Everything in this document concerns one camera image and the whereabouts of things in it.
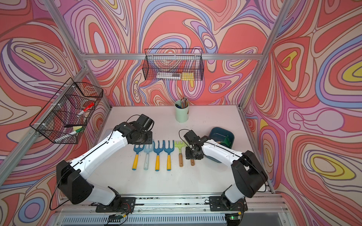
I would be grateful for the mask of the light blue rake pale handle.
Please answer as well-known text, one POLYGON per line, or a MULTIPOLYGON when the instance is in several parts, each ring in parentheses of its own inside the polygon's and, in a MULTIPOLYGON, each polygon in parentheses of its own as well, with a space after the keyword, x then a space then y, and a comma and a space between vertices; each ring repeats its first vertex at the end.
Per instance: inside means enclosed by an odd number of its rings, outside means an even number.
POLYGON ((150 145, 145 145, 143 151, 146 154, 145 162, 144 162, 144 170, 149 169, 149 162, 150 162, 150 153, 154 151, 154 142, 150 145))

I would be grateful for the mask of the lime green hand tool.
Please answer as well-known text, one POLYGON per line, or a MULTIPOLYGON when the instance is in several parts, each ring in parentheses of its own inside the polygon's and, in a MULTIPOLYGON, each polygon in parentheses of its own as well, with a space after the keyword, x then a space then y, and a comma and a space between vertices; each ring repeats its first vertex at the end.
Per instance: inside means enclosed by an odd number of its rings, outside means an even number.
POLYGON ((185 142, 183 142, 183 141, 175 141, 175 147, 176 148, 178 148, 178 150, 179 150, 179 154, 178 154, 178 156, 179 156, 179 166, 180 167, 183 167, 183 153, 182 153, 182 149, 184 148, 184 147, 186 147, 186 143, 185 142))

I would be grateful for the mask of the teal storage box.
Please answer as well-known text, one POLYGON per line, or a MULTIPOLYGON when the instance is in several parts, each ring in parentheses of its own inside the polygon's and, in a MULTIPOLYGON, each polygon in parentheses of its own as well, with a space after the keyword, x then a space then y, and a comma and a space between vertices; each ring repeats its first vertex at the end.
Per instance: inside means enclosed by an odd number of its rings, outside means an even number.
POLYGON ((213 161, 231 166, 233 161, 239 158, 239 154, 232 150, 234 139, 232 132, 214 127, 202 146, 203 154, 213 161))

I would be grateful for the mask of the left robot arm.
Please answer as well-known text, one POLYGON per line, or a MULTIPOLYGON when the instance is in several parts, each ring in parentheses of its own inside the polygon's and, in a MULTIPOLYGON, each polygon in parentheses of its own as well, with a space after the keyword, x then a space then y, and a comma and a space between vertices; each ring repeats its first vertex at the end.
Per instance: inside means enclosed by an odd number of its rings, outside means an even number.
POLYGON ((120 194, 109 186, 93 185, 87 179, 105 160, 127 145, 152 144, 153 126, 154 121, 144 114, 135 121, 115 126, 110 135, 92 149, 70 162, 61 161, 57 165, 57 188, 72 204, 90 201, 113 205, 120 194))

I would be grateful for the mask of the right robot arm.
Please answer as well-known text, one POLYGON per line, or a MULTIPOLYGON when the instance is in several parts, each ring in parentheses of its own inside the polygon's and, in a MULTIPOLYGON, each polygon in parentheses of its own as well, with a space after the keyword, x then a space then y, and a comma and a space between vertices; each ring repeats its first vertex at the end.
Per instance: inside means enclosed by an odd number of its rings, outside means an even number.
POLYGON ((234 183, 221 195, 225 208, 230 209, 245 197, 252 198, 267 182, 267 174, 252 151, 232 150, 208 136, 198 136, 193 130, 189 130, 184 139, 187 159, 202 160, 206 156, 231 167, 234 183))

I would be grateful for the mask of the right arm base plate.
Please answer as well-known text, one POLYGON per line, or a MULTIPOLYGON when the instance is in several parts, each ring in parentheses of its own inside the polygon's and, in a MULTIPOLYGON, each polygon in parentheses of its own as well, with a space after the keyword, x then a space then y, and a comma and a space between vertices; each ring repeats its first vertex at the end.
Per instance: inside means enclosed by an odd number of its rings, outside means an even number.
POLYGON ((229 201, 226 197, 210 196, 207 203, 210 206, 210 211, 240 211, 248 210, 245 198, 241 198, 235 203, 229 201))

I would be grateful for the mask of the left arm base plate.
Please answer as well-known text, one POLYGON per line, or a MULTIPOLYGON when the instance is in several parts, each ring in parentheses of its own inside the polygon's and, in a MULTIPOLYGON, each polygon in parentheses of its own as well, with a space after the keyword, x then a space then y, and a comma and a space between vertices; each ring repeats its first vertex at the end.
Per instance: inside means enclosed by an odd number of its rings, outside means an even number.
POLYGON ((116 213, 126 212, 132 213, 135 208, 135 197, 120 197, 116 196, 109 205, 98 204, 96 207, 97 213, 116 213))

